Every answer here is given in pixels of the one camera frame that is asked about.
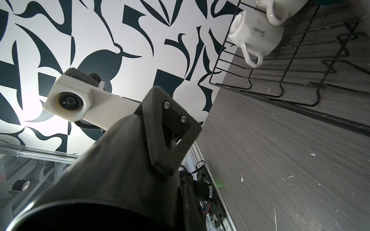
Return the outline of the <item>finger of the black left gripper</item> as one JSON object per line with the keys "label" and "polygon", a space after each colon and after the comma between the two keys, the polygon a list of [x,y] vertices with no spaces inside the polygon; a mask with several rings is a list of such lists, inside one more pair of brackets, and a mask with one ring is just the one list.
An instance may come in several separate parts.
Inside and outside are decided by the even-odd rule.
{"label": "finger of the black left gripper", "polygon": [[159,86],[148,92],[135,114],[144,122],[152,166],[164,176],[173,176],[202,126]]}

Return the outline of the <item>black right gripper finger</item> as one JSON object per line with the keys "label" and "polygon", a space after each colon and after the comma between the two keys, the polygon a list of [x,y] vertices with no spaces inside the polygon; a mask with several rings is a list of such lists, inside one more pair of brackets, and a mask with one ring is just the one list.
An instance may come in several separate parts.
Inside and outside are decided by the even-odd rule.
{"label": "black right gripper finger", "polygon": [[206,231],[206,221],[200,202],[197,199],[191,186],[184,182],[181,183],[183,223],[185,231]]}

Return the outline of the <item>black ceramic mug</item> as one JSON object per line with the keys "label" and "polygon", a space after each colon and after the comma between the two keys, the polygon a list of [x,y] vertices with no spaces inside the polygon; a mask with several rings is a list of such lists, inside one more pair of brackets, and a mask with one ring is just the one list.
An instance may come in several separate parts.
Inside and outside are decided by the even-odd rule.
{"label": "black ceramic mug", "polygon": [[152,166],[146,142],[140,116],[121,119],[8,230],[188,230],[179,177]]}

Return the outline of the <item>cream white ceramic mug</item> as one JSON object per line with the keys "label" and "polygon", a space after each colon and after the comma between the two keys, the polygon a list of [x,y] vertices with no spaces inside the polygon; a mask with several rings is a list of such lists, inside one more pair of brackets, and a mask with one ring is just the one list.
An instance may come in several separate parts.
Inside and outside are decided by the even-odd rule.
{"label": "cream white ceramic mug", "polygon": [[228,37],[241,48],[246,64],[258,68],[283,38],[284,26],[272,25],[266,15],[255,10],[237,14]]}

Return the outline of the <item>white mug red inside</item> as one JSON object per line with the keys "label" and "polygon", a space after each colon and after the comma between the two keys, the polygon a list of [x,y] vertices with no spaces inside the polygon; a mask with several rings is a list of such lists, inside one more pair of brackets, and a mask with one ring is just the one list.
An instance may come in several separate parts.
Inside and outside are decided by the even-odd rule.
{"label": "white mug red inside", "polygon": [[272,25],[280,26],[298,13],[307,2],[308,0],[257,0],[256,6],[266,12]]}

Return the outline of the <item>black wire dish rack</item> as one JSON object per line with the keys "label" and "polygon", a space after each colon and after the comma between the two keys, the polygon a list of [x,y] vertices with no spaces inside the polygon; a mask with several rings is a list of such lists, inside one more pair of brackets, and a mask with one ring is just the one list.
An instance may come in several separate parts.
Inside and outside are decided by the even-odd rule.
{"label": "black wire dish rack", "polygon": [[209,82],[369,136],[369,122],[349,113],[370,107],[370,3],[308,1],[257,68],[226,38]]}

